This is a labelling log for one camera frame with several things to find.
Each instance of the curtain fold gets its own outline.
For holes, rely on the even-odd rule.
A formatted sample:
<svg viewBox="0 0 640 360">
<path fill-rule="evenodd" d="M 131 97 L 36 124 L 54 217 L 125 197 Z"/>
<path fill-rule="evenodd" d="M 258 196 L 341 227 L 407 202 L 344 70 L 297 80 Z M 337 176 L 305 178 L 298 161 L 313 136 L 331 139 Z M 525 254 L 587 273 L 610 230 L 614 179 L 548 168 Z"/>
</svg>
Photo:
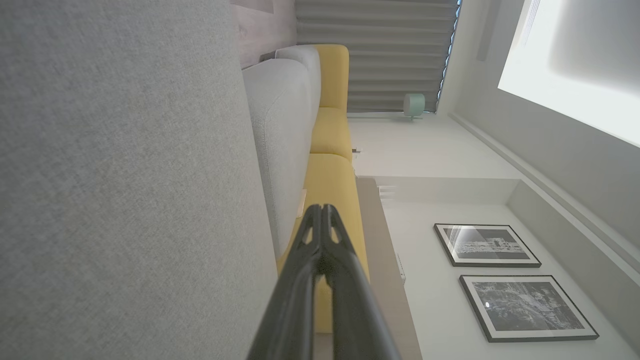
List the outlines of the curtain fold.
<svg viewBox="0 0 640 360">
<path fill-rule="evenodd" d="M 458 0 L 297 0 L 299 44 L 349 49 L 349 112 L 403 110 L 422 93 L 435 111 Z"/>
</svg>

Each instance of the yellow fabric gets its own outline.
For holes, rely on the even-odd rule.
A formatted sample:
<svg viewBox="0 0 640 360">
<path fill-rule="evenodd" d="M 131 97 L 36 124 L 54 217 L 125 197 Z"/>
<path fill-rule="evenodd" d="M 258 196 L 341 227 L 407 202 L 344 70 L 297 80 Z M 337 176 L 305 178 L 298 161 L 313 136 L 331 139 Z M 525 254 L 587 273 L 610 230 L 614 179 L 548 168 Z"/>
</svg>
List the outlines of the yellow fabric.
<svg viewBox="0 0 640 360">
<path fill-rule="evenodd" d="M 312 154 L 336 154 L 351 161 L 351 135 L 344 111 L 319 108 L 311 138 Z"/>
<path fill-rule="evenodd" d="M 320 55 L 322 92 L 320 107 L 336 108 L 347 112 L 349 88 L 349 51 L 344 45 L 314 45 Z"/>
<path fill-rule="evenodd" d="M 355 175 L 351 163 L 342 156 L 334 154 L 311 154 L 305 179 L 307 199 L 305 211 L 312 204 L 333 204 L 347 229 L 360 264 L 369 278 L 367 251 L 364 244 L 362 217 L 356 189 Z M 287 250 L 277 261 L 278 273 L 289 255 L 301 218 L 296 219 Z M 315 308 L 316 332 L 332 332 L 332 294 L 324 278 L 316 286 Z"/>
</svg>

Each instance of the sofa armrest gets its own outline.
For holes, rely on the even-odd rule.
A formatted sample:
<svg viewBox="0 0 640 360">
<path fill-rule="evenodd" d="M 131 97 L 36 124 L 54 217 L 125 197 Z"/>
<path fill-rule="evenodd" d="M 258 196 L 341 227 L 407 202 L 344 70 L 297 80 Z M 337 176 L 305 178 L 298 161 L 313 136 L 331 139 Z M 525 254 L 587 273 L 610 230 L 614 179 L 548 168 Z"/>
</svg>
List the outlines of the sofa armrest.
<svg viewBox="0 0 640 360">
<path fill-rule="evenodd" d="M 322 92 L 320 107 L 337 108 L 347 112 L 349 88 L 349 51 L 344 45 L 314 45 L 320 55 Z"/>
</svg>

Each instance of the green lamp shade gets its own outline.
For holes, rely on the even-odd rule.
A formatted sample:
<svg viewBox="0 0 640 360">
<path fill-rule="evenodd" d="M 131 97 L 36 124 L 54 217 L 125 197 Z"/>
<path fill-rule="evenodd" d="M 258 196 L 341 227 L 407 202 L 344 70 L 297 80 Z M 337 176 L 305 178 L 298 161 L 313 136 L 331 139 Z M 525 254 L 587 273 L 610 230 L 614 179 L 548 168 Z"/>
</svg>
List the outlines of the green lamp shade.
<svg viewBox="0 0 640 360">
<path fill-rule="evenodd" d="M 424 94 L 406 94 L 404 96 L 404 115 L 416 117 L 424 112 Z"/>
</svg>

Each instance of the framed black and white photograph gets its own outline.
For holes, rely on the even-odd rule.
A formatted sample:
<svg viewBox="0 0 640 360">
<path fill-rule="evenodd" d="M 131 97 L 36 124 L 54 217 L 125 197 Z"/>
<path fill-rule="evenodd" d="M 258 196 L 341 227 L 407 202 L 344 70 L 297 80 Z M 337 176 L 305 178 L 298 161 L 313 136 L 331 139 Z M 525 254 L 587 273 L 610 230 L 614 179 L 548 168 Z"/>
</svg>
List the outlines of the framed black and white photograph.
<svg viewBox="0 0 640 360">
<path fill-rule="evenodd" d="M 508 225 L 435 224 L 453 266 L 538 268 L 540 261 Z"/>
<path fill-rule="evenodd" d="M 460 277 L 490 343 L 599 337 L 552 276 Z"/>
</svg>

